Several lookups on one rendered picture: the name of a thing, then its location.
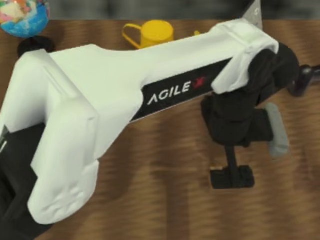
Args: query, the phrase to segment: robotic arm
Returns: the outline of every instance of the robotic arm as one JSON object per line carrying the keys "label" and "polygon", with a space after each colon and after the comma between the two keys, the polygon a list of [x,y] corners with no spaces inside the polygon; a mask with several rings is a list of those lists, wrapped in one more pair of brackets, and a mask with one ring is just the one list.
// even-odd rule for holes
{"label": "robotic arm", "polygon": [[296,78],[296,69],[289,48],[245,19],[136,51],[86,45],[24,54],[0,113],[1,239],[12,232],[33,239],[82,208],[95,191],[98,159],[130,122],[212,91],[203,117],[234,160],[211,172],[219,182],[213,187],[250,187],[233,148],[283,141],[273,134],[279,119],[268,117],[277,109],[255,107]]}

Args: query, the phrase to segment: globe stand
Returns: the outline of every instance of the globe stand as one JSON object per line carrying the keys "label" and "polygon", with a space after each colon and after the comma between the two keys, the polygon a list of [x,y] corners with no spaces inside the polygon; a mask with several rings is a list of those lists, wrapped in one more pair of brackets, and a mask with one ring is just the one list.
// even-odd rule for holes
{"label": "globe stand", "polygon": [[27,53],[35,50],[44,49],[48,53],[52,53],[56,46],[54,42],[46,36],[33,36],[23,40],[17,49],[19,58]]}

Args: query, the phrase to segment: gray triangular object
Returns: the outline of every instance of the gray triangular object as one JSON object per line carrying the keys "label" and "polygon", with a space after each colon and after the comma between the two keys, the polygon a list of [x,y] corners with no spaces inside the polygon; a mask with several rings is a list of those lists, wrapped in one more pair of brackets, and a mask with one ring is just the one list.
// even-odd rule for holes
{"label": "gray triangular object", "polygon": [[253,0],[247,7],[242,18],[246,19],[257,28],[263,30],[261,0]]}

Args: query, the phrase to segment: white casing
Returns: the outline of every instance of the white casing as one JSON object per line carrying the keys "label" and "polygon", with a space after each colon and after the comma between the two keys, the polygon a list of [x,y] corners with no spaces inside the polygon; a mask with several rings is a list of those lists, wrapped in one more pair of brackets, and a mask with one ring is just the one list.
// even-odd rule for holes
{"label": "white casing", "polygon": [[38,180],[28,209],[39,224],[77,212],[93,195],[101,158],[143,104],[145,85],[232,58],[212,83],[217,94],[248,83],[248,67],[279,43],[245,19],[141,50],[90,44],[26,53],[15,65],[0,129],[46,128],[33,158]]}

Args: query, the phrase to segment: wooden surface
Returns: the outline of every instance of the wooden surface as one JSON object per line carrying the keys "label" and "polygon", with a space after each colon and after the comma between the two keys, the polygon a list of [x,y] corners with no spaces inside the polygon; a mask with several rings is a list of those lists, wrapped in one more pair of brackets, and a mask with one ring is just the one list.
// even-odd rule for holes
{"label": "wooden surface", "polygon": [[[132,49],[127,21],[52,21],[44,35],[59,50],[89,43]],[[208,31],[216,21],[172,21],[175,37]],[[320,21],[266,21],[265,31],[291,47],[301,64],[320,64]],[[19,40],[0,36],[3,98]],[[286,90],[270,101],[284,118],[291,153],[275,160],[266,143],[238,150],[256,186],[213,190],[209,166],[225,164],[196,99],[129,125],[100,161],[96,193],[39,240],[318,240],[320,230],[320,86],[306,96]]]}

